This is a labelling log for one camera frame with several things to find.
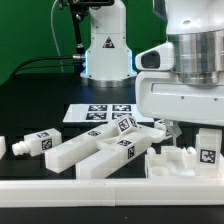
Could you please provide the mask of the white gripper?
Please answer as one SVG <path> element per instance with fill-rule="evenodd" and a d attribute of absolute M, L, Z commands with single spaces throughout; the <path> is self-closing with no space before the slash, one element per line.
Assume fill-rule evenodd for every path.
<path fill-rule="evenodd" d="M 181 83 L 171 71 L 175 62 L 170 42 L 138 54 L 135 65 L 140 70 L 135 82 L 138 111 L 145 117 L 167 119 L 174 146 L 182 134 L 177 121 L 224 126 L 224 72 L 215 83 Z"/>

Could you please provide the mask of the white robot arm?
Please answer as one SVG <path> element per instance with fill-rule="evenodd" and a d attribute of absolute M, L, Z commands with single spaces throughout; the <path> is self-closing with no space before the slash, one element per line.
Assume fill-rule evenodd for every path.
<path fill-rule="evenodd" d="M 152 0 L 166 42 L 133 56 L 120 0 L 90 10 L 91 45 L 82 77 L 99 85 L 133 76 L 145 117 L 224 126 L 224 0 Z"/>

